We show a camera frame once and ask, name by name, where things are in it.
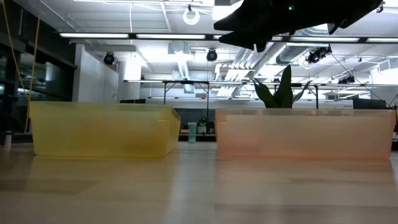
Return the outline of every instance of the ceiling light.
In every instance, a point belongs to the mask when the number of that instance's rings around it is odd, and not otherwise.
[[[272,37],[271,41],[281,41],[283,37]]]
[[[368,38],[366,42],[394,42],[398,43],[398,38]]]
[[[189,13],[189,12],[195,13],[194,17],[191,18],[191,19],[188,18],[188,13]],[[198,12],[197,10],[194,10],[194,9],[188,10],[188,9],[187,9],[187,10],[185,10],[185,12],[182,14],[182,19],[184,20],[184,22],[185,22],[186,24],[193,26],[193,25],[195,25],[195,24],[197,24],[197,23],[199,22],[200,15],[199,15],[199,12]]]
[[[138,39],[205,39],[205,35],[189,34],[137,34]]]
[[[129,34],[83,34],[83,33],[60,33],[65,38],[129,38]]]
[[[357,42],[356,37],[291,37],[290,41],[297,42]]]
[[[329,47],[329,44],[316,44],[316,43],[286,43],[292,47]]]
[[[135,82],[135,83],[162,83],[160,80],[125,80],[125,82]]]

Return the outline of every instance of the track light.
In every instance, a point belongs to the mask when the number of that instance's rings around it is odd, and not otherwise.
[[[104,63],[106,65],[114,65],[118,60],[114,57],[113,52],[107,52],[104,57]]]
[[[332,53],[331,47],[320,47],[316,51],[310,52],[310,55],[305,59],[308,63],[318,63],[320,60],[326,57],[326,55]]]
[[[350,75],[347,78],[342,78],[340,80],[338,80],[338,84],[350,84],[350,83],[354,83],[355,82],[355,77]]]
[[[217,53],[215,49],[210,49],[207,53],[206,59],[208,62],[214,62],[217,60]]]

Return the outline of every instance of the table surface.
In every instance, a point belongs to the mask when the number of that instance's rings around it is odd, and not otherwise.
[[[19,223],[397,223],[398,157],[328,161],[219,157],[180,142],[164,158],[0,150],[0,219]]]

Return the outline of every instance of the yellow plastic bin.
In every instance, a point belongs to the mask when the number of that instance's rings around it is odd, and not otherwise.
[[[180,116],[167,105],[36,101],[35,153],[42,156],[162,157],[177,148]]]
[[[221,155],[388,159],[394,110],[217,109]]]

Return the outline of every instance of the snake plant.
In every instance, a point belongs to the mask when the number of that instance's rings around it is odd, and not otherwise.
[[[293,96],[292,67],[290,65],[283,71],[282,78],[278,84],[279,87],[277,91],[275,91],[274,95],[272,95],[268,87],[262,84],[257,78],[251,78],[251,80],[254,83],[257,96],[264,102],[266,108],[292,108],[293,103],[303,96],[304,91],[310,84],[310,82],[307,82],[304,89],[299,94]]]

